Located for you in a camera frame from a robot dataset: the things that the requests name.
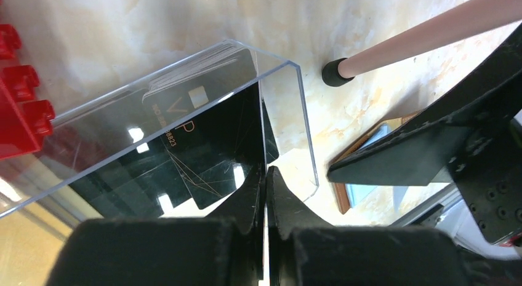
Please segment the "red toy brick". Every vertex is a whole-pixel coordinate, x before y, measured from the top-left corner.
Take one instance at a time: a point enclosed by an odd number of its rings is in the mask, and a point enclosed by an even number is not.
[[[55,114],[48,100],[35,100],[40,80],[15,51],[22,42],[11,25],[0,25],[0,160],[42,149]]]

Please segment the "marble countertop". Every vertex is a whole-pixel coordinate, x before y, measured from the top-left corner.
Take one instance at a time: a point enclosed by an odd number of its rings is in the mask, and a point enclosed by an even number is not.
[[[39,73],[39,98],[63,113],[209,47],[236,39],[299,64],[320,186],[307,201],[334,224],[386,224],[398,214],[379,187],[341,215],[327,162],[387,116],[417,111],[446,93],[515,28],[490,31],[358,76],[338,88],[321,67],[349,57],[466,0],[4,0],[1,18]],[[277,109],[284,116],[285,108]],[[411,188],[399,214],[441,188]]]

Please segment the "screw hole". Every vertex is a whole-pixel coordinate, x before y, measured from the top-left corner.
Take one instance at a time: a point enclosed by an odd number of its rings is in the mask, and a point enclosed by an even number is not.
[[[490,201],[493,201],[496,197],[497,197],[497,194],[493,191],[493,190],[488,190],[488,193],[486,194],[486,196],[488,197],[488,199]]]
[[[507,211],[502,206],[497,208],[497,215],[501,220],[507,219]]]
[[[508,191],[507,183],[505,181],[501,181],[501,182],[497,183],[497,190],[501,194],[507,193],[507,191]]]

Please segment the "gold lettering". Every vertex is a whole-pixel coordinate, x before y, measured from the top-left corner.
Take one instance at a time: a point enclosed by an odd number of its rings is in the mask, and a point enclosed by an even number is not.
[[[180,102],[183,99],[183,97],[178,98],[177,101],[175,101],[170,108],[167,109],[167,113],[186,113],[187,111],[185,109],[177,109],[176,105],[178,102]]]
[[[165,121],[165,118],[163,118],[163,116],[159,116],[158,121],[161,127],[167,127],[167,122]]]
[[[154,113],[156,114],[156,116],[161,115],[161,111],[159,110],[159,107],[158,107],[157,104],[154,104],[154,105],[152,106],[152,109],[154,110]]]
[[[177,145],[176,140],[174,139],[174,136],[172,135],[172,133],[170,131],[167,131],[165,133],[165,135],[167,136],[167,139],[169,140],[169,143],[171,144],[171,146]]]
[[[192,125],[192,129],[189,130],[189,129],[187,128],[187,125]],[[192,122],[192,121],[188,121],[187,123],[182,124],[182,125],[176,127],[175,129],[178,129],[178,128],[181,128],[181,127],[183,127],[183,129],[185,129],[186,132],[192,132],[192,131],[194,131],[194,129],[196,128],[196,127],[194,126],[194,122]]]

